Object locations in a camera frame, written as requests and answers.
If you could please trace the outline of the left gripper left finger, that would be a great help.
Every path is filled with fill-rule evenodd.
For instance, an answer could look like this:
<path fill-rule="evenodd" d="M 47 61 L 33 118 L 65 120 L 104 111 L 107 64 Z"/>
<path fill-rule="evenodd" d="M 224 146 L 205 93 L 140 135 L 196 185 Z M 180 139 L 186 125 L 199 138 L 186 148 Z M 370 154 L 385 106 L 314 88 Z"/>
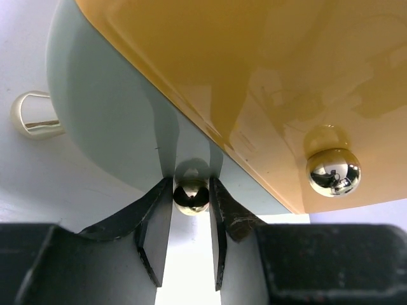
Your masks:
<path fill-rule="evenodd" d="M 163 282 L 173 181 L 79 233 L 1 224 L 2 304 L 154 304 Z"/>

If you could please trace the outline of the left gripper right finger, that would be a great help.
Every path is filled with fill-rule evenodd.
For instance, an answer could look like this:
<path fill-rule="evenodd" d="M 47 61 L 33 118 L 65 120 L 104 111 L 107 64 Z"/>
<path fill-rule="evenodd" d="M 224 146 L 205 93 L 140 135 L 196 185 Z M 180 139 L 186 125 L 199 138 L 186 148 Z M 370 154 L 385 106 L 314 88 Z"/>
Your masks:
<path fill-rule="evenodd" d="M 209 181 L 223 304 L 405 304 L 406 233 L 372 224 L 268 224 Z"/>

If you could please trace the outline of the grey-green organizer bottom drawer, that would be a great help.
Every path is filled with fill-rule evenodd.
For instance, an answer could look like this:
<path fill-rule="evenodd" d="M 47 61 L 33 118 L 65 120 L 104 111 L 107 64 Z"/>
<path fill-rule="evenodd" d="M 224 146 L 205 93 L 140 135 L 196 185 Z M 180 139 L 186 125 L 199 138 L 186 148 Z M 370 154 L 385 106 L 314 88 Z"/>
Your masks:
<path fill-rule="evenodd" d="M 66 134 L 98 167 L 140 193 L 165 177 L 197 188 L 217 177 L 252 213 L 287 213 L 116 51 L 74 1 L 57 5 L 46 73 Z"/>

